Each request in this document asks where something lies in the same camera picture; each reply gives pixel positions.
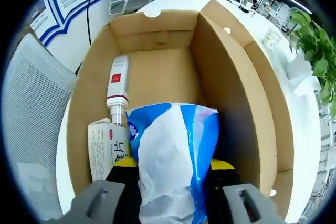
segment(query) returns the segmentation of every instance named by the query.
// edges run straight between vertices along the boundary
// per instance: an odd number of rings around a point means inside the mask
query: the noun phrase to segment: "cardboard box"
[[[278,164],[287,159],[277,158],[277,148],[282,152],[291,140],[284,140],[290,134],[281,130],[291,128],[281,111],[286,102],[276,76],[242,24],[212,0],[201,12],[167,10],[156,18],[136,13],[103,27],[83,61],[69,109],[68,162],[75,194],[91,183],[87,127],[109,115],[108,79],[114,57],[121,54],[130,59],[129,109],[161,102],[216,108],[224,115],[222,132],[231,146],[223,151],[230,153],[240,178],[265,196],[279,167],[292,167]]]

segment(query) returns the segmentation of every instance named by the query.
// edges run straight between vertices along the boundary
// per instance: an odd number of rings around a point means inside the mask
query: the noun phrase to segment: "logo on bag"
[[[128,129],[130,132],[130,140],[134,140],[139,134],[137,127],[133,123],[128,122]]]

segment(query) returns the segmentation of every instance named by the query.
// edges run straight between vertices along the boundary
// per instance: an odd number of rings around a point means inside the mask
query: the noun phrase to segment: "plastic bag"
[[[183,163],[188,164],[188,158],[191,160],[192,165],[192,175],[191,175],[191,181],[189,186],[184,187],[185,184],[180,184],[180,188],[177,191],[169,191],[171,188],[160,188],[160,190],[155,190],[155,188],[146,188],[143,187],[142,182],[140,181],[140,191],[142,193],[142,207],[140,208],[140,220],[145,220],[143,222],[146,223],[154,223],[155,221],[159,221],[160,223],[170,223],[168,219],[169,216],[178,216],[178,217],[185,217],[185,221],[181,221],[180,223],[188,223],[188,220],[191,219],[193,224],[199,224],[203,223],[207,220],[206,216],[206,208],[205,208],[205,201],[204,201],[204,195],[202,191],[202,182],[206,176],[207,170],[210,166],[211,159],[215,150],[215,146],[218,139],[218,133],[219,133],[219,126],[218,126],[218,113],[214,109],[210,109],[203,106],[198,105],[191,105],[191,104],[180,104],[180,103],[161,103],[156,105],[150,105],[145,106],[142,108],[134,109],[127,112],[127,118],[128,118],[128,126],[130,131],[130,141],[131,141],[131,151],[132,156],[139,162],[139,147],[143,143],[143,146],[146,146],[149,141],[167,141],[169,142],[169,146],[162,147],[167,150],[170,150],[171,146],[173,145],[180,145],[178,146],[176,150],[176,153],[179,155],[182,153],[182,156],[184,155],[183,152],[185,151],[185,148],[188,148],[189,157],[183,156],[185,161],[180,162],[180,166],[182,167]],[[180,128],[180,135],[176,135],[174,131],[176,131],[176,128]],[[160,147],[161,144],[166,143],[160,143],[155,142],[155,146],[152,146],[151,150],[143,150],[148,151],[148,155],[153,152],[157,152],[158,150],[155,150],[155,147]],[[156,160],[158,158],[163,158],[165,161],[167,161],[167,167],[166,169],[173,169],[176,167],[176,170],[181,173],[182,171],[181,167],[178,167],[176,163],[171,162],[171,156],[172,153],[163,152],[163,155],[157,155],[155,156]],[[146,166],[150,166],[150,163],[148,162],[148,159],[151,156],[145,156],[143,159],[147,159]],[[148,178],[148,173],[151,173],[150,167],[142,167],[142,172],[140,170],[140,163],[139,163],[139,174],[140,179],[142,180],[142,177]],[[154,181],[154,184],[152,186],[158,188],[160,187],[162,182]],[[187,216],[181,216],[181,213],[178,212],[178,207],[170,208],[168,209],[160,209],[160,206],[158,206],[157,202],[163,202],[163,204],[178,204],[178,202],[182,202],[179,198],[177,192],[180,195],[187,195],[188,190],[191,189],[191,197],[194,202],[194,212],[193,212],[193,218],[187,218]],[[165,191],[163,195],[155,195],[150,198],[150,196],[147,194],[149,191],[152,194],[153,191]],[[156,206],[157,211],[160,212],[160,215],[158,216],[158,212],[156,212],[156,216],[150,216],[150,213],[148,213],[148,207],[145,208],[146,204],[150,204],[150,202],[144,202],[145,198],[150,198],[152,201],[152,206],[154,205],[153,202],[156,200]],[[185,205],[187,205],[188,196],[183,198],[183,202]]]

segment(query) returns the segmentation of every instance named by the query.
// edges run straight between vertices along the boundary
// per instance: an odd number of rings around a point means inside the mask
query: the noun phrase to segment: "white table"
[[[210,0],[154,0],[139,11],[144,12],[149,17],[158,16],[161,10],[164,9],[200,11],[209,1]],[[217,1],[235,15],[251,33],[254,40],[270,61],[284,92],[292,122],[295,152],[293,188],[285,221],[289,223],[296,222],[302,214],[312,192],[320,160],[321,134],[316,97],[313,90],[302,97],[294,95],[293,88],[288,81],[285,71],[288,63],[293,60],[294,55],[289,50],[288,41],[274,24],[259,14],[255,14],[251,17],[250,14],[243,13],[237,5],[230,3],[228,0]],[[269,28],[278,31],[282,39],[272,51],[268,50],[262,43],[262,39]],[[68,118],[68,107],[69,104],[64,114],[59,133],[59,148],[57,149],[56,158],[57,189],[63,212],[66,212],[70,206],[70,197],[68,197],[68,195],[74,196],[72,185],[71,183],[69,184],[70,176],[67,161],[64,161],[64,159],[67,158],[65,125]]]

